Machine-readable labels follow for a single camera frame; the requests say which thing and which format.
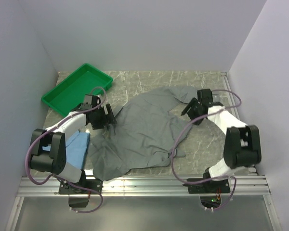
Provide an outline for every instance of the marble surface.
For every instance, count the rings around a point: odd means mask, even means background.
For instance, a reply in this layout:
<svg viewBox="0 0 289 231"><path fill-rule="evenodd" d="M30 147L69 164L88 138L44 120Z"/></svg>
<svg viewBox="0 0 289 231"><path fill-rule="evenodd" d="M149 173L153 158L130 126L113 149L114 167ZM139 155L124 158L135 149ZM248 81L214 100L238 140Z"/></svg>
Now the marble surface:
<svg viewBox="0 0 289 231"><path fill-rule="evenodd" d="M147 92L160 86L188 85L198 89L224 89L223 77L219 72L195 72L195 71L106 71L114 81L107 92L107 101L112 108L117 105L124 105L132 97ZM71 72L60 72L58 82L60 83ZM226 92L219 94L221 102L229 105ZM171 112L180 116L185 104L180 104ZM53 109L49 109L44 127L49 127L60 121L60 116ZM189 121L187 115L182 119ZM81 131L90 132L91 137L102 130L92 130L90 124ZM181 142L180 148L186 153L186 157L176 158L174 165L178 174L202 174L207 167L215 165L223 155L225 135L217 126L208 120L204 120L199 126L193 126L186 139ZM92 144L89 144L85 169L92 169L90 161ZM248 174L248 170L241 171L239 175ZM153 167L143 169L132 169L127 175L172 175L170 166Z"/></svg>

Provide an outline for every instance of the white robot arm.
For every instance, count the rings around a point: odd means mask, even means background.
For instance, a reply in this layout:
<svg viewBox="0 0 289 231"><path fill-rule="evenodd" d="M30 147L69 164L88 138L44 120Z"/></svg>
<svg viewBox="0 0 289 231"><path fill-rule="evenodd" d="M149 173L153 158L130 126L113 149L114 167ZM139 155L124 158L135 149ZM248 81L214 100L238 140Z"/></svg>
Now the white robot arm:
<svg viewBox="0 0 289 231"><path fill-rule="evenodd" d="M32 134L31 143L45 131L56 127L56 130L40 139L33 147L29 167L41 172L50 172L71 183L85 183L84 171L66 161L66 140L78 129L89 123L91 123L93 129L104 128L110 123L116 123L109 104L106 105L108 114L105 113L103 107L80 114L82 111L88 111L88 109L96 107L100 102L98 96L85 95L84 102L72 109L67 116L69 119L64 124L58 127L59 121L47 129L36 129ZM48 145L51 145L50 151L43 150L43 147Z"/></svg>
<svg viewBox="0 0 289 231"><path fill-rule="evenodd" d="M197 98L191 100L181 115L187 113L193 120L224 109L220 102L213 101L210 89L198 90ZM209 178L232 176L236 171L261 161L259 130L256 126L248 126L227 110L208 116L207 119L216 124L226 135L223 158L206 170L209 172ZM203 119L194 124L199 125L202 121Z"/></svg>

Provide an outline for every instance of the white wall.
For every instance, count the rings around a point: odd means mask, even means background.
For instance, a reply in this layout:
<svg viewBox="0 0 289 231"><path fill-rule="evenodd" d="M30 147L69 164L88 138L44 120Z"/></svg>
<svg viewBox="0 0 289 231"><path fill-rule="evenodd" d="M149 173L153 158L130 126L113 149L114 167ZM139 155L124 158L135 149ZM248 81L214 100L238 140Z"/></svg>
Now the white wall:
<svg viewBox="0 0 289 231"><path fill-rule="evenodd" d="M261 132L263 160L283 228L289 231L289 0L268 0L230 69L240 116Z"/></svg>
<svg viewBox="0 0 289 231"><path fill-rule="evenodd" d="M57 73L16 0L0 0L0 231L4 230L32 131L42 127L41 96Z"/></svg>
<svg viewBox="0 0 289 231"><path fill-rule="evenodd" d="M19 0L58 71L229 71L265 0Z"/></svg>

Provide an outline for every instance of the purple cable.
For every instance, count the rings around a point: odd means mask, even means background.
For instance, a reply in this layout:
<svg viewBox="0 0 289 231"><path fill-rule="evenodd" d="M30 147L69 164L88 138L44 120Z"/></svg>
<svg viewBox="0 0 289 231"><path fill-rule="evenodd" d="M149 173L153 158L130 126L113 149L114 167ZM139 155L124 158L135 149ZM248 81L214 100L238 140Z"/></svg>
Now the purple cable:
<svg viewBox="0 0 289 231"><path fill-rule="evenodd" d="M42 181L42 182L38 182L38 181L36 181L36 180L33 179L33 177L31 176L31 173L30 173L30 168L29 168L29 158L30 158L30 154L31 154L31 151L32 151L34 145L36 145L37 142L38 142L40 139L42 139L43 137L45 137L45 136L48 135L49 133L53 132L54 130L56 130L59 126L63 125L63 124L64 124L66 121L68 121L70 118L72 118L72 117L74 117L74 116L77 116L77 115L80 115L80 114L83 114L83 113L86 113L86 112L93 111L93 110L101 107L102 104L104 103L104 101L106 100L106 91L105 91L104 88L102 88L102 87L95 87L95 88L91 91L91 94L92 94L92 92L95 91L96 89L101 89L101 90L103 90L103 92L104 92L104 99L101 100L101 103L100 103L99 105L97 105L97 106L95 106L95 107L93 107L93 108L90 108L90 109L88 109L88 110L84 110L84 111L81 111L81 112L77 112L77 113L75 113L75 114L73 114L73 115L71 115L71 116L68 116L68 117L64 118L56 127L53 127L52 129L49 129L49 130L47 130L46 132L44 132L42 135L40 135L39 137L37 137L37 139L34 140L34 141L32 142L32 144L29 146L29 149L28 149L27 154L26 154L26 157L25 157L25 170L26 170L27 177L30 179L30 181L31 181L32 183L34 183L34 184L36 184L36 185L43 185L43 184L45 184L45 183L49 180L50 177L55 176L54 174L50 174L50 175L49 175L44 181ZM101 202L100 202L100 204L97 206L97 208L95 208L95 209L93 209L93 210L90 210L90 211L79 211L79 213L90 213L90 212L93 212L93 211L97 210L99 207L101 207L101 205L102 205L102 203L103 203L103 197L102 197L102 195L101 195L98 191L95 191L95 190L92 190L92 189L83 188L83 187L77 186L77 185L75 185L75 184L73 184L73 183L71 183L71 182L68 182L68 184L70 184L70 185L73 186L73 187L82 189L82 190L87 190L87 191L90 191L90 192L92 192L92 193L96 193L96 194L100 195L100 197L101 197Z"/></svg>
<svg viewBox="0 0 289 231"><path fill-rule="evenodd" d="M179 134L179 136L178 136L178 138L176 139L176 141L175 141L175 143L174 143L174 146L173 146L173 148L172 148L172 152L171 152L171 169L172 169L172 173L173 173L174 177L175 177L177 180L179 180L179 181L181 181L182 183L184 183L184 184L202 184L202 183L205 183L205 182L208 182L208 181L211 181L211 180L229 178L229 176L219 176L219 177L208 178L208 179L205 179L205 180L200 180L200 181L195 181L195 182L189 182L189 181L186 181L186 180L180 178L180 177L177 175L177 173L175 172L174 166L173 166L175 149L176 149L177 146L178 146L178 143L179 143L180 138L182 137L182 135L185 133L185 131L187 130L187 128L188 128L189 126L191 126L193 123L197 122L198 120L204 119L204 118L206 118L206 117L208 117L208 116L211 116L211 115L212 115L212 116L213 116L213 115L216 115L216 114L218 114L218 113L220 113L220 112L222 112L222 111L224 111L224 110L226 110L226 109L239 107L239 106L242 104L241 98L240 98L237 94L235 94L234 92L232 92L232 91L230 91L230 90L216 89L216 90L213 90L213 91L226 91L226 92L228 92L228 93L231 93L231 94L233 94L234 96L237 97L237 99L239 100L239 103L238 103L237 105L234 105L234 106L225 107L225 108L223 108L223 109L221 109L221 110L219 110L219 111L217 111L217 112L211 113L211 114L201 115L201 116L193 119L192 121L190 121L190 122L184 127L184 129L181 131L181 133ZM225 206L225 205L231 200L231 198L232 198L232 196L233 196L233 194L234 194L234 192L235 192L235 189L236 189L236 178L233 177L233 176L231 176L230 178L234 178L234 180L235 180L235 183L234 183L232 192L231 192L228 200L227 200L225 203L223 203L221 206L219 206L218 208L221 208L221 207Z"/></svg>

